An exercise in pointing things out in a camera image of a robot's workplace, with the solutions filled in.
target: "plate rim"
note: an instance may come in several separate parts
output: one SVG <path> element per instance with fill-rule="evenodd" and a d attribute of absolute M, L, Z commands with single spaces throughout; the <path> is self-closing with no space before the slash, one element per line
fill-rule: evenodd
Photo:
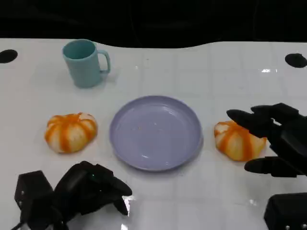
<path fill-rule="evenodd" d="M 173 165 L 171 167 L 168 167 L 168 168 L 163 168 L 163 169 L 152 169 L 152 168 L 148 168 L 148 167 L 140 167 L 140 166 L 137 166 L 135 164 L 132 164 L 132 163 L 129 163 L 127 162 L 125 159 L 122 158 L 122 156 L 118 153 L 118 150 L 117 148 L 115 147 L 116 145 L 114 144 L 114 140 L 113 138 L 111 137 L 111 133 L 112 133 L 112 127 L 114 126 L 114 123 L 115 123 L 115 120 L 116 120 L 116 117 L 122 112 L 125 110 L 126 107 L 129 107 L 129 105 L 137 102 L 137 101 L 142 101 L 146 98 L 166 98 L 168 100 L 173 100 L 173 101 L 176 101 L 177 103 L 180 103 L 182 105 L 184 105 L 185 107 L 187 107 L 190 112 L 192 112 L 193 116 L 195 116 L 196 118 L 196 122 L 197 122 L 197 126 L 200 128 L 200 138 L 199 138 L 199 141 L 198 141 L 198 144 L 197 144 L 197 147 L 193 150 L 193 152 L 191 153 L 191 155 L 186 158 L 185 160 L 183 161 L 180 161 L 180 163 L 176 164 L 176 165 Z M 162 172 L 162 171 L 168 171 L 168 170 L 171 170 L 171 169 L 175 169 L 183 164 L 186 164 L 188 162 L 190 162 L 192 159 L 194 159 L 198 154 L 200 154 L 201 152 L 201 149 L 203 147 L 203 130 L 202 130 L 202 126 L 201 126 L 201 122 L 199 121 L 196 113 L 194 112 L 194 110 L 192 108 L 190 108 L 186 103 L 178 100 L 178 99 L 175 99 L 175 98 L 172 98 L 172 97 L 168 97 L 168 96 L 163 96 L 163 95 L 147 95 L 147 96 L 142 96 L 142 97 L 138 97 L 136 99 L 133 99 L 129 102 L 127 102 L 126 104 L 124 104 L 116 113 L 115 115 L 113 116 L 112 118 L 112 121 L 110 123 L 110 126 L 109 126 L 109 141 L 111 143 L 111 146 L 112 146 L 112 150 L 113 150 L 113 153 L 116 155 L 116 157 L 118 157 L 122 162 L 124 162 L 125 164 L 133 167 L 133 168 L 136 168 L 136 169 L 139 169 L 139 170 L 143 170 L 143 171 L 148 171 L 148 172 Z"/>

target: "mug handle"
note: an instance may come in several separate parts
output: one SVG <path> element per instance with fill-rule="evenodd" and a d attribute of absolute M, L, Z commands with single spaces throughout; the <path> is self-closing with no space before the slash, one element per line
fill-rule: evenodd
<path fill-rule="evenodd" d="M 101 73 L 109 73 L 111 71 L 111 60 L 109 54 L 105 50 L 98 50 L 98 54 L 103 54 L 106 57 L 107 69 L 101 70 Z"/>

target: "cable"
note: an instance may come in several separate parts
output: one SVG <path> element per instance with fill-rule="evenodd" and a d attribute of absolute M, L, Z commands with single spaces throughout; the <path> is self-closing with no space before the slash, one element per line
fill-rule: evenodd
<path fill-rule="evenodd" d="M 253 15 L 253 40 L 254 41 L 256 40 L 256 15 L 257 15 L 258 7 L 259 7 L 259 2 L 260 0 L 256 1 L 254 15 Z"/>
<path fill-rule="evenodd" d="M 129 17 L 130 17 L 130 25 L 131 25 L 131 28 L 132 28 L 132 31 L 133 31 L 133 35 L 134 35 L 134 38 L 135 38 L 135 41 L 138 43 L 139 45 L 139 48 L 142 48 L 143 45 L 141 43 L 141 41 L 139 40 L 139 37 L 134 29 L 134 24 L 133 24 L 133 20 L 132 20 L 132 3 L 130 2 L 130 0 L 128 1 L 128 14 L 129 14 Z"/>
<path fill-rule="evenodd" d="M 19 222 L 14 228 L 12 228 L 11 230 L 18 230 L 19 228 L 21 228 L 24 225 L 24 223 Z"/>

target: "black circle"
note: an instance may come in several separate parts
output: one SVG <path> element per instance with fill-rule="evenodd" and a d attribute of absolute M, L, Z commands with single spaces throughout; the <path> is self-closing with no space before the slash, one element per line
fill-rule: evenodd
<path fill-rule="evenodd" d="M 307 66 L 307 60 L 301 54 L 288 54 L 284 60 L 292 67 L 304 68 Z"/>
<path fill-rule="evenodd" d="M 18 53 L 16 50 L 13 49 L 7 49 L 0 52 L 0 63 L 9 63 L 11 61 L 14 61 L 18 56 Z"/>

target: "orange pumpkin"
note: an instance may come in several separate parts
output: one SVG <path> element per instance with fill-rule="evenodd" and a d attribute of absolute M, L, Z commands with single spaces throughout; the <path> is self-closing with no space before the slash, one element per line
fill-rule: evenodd
<path fill-rule="evenodd" d="M 97 123 L 92 115 L 56 115 L 47 123 L 45 140 L 55 152 L 71 153 L 83 149 L 96 134 Z"/>
<path fill-rule="evenodd" d="M 265 146 L 266 138 L 258 138 L 234 121 L 219 122 L 214 126 L 217 149 L 234 161 L 257 158 Z"/>

